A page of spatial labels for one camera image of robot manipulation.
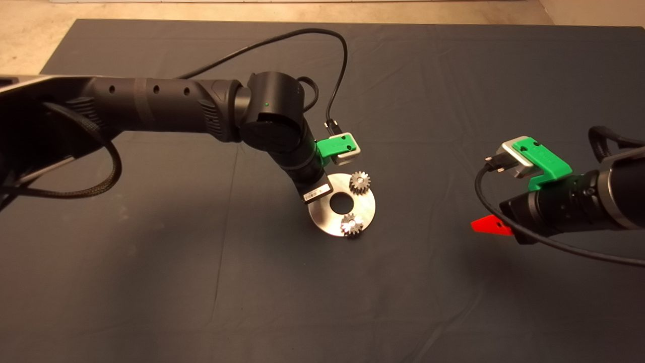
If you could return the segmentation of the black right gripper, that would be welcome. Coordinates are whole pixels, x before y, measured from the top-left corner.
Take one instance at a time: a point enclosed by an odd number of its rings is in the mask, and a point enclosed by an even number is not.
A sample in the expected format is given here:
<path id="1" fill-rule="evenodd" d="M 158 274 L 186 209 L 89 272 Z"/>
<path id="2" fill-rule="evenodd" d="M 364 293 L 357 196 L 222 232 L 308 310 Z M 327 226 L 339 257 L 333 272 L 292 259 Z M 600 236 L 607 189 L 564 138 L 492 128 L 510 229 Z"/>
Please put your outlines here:
<path id="1" fill-rule="evenodd" d="M 498 205 L 504 216 L 545 237 L 563 233 L 605 230 L 608 212 L 601 196 L 607 180 L 600 174 L 569 175 Z M 513 236 L 511 227 L 495 215 L 471 222 L 477 233 Z"/>

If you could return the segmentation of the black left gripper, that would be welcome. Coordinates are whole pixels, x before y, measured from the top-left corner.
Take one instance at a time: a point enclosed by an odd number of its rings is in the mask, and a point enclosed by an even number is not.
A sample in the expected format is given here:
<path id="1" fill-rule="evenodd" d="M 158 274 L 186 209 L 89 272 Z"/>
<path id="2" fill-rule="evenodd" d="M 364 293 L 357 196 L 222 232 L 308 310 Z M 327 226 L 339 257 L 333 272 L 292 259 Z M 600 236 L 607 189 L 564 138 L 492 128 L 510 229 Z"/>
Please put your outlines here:
<path id="1" fill-rule="evenodd" d="M 333 191 L 314 140 L 300 142 L 293 151 L 281 154 L 281 169 L 292 180 L 304 204 L 311 204 Z"/>

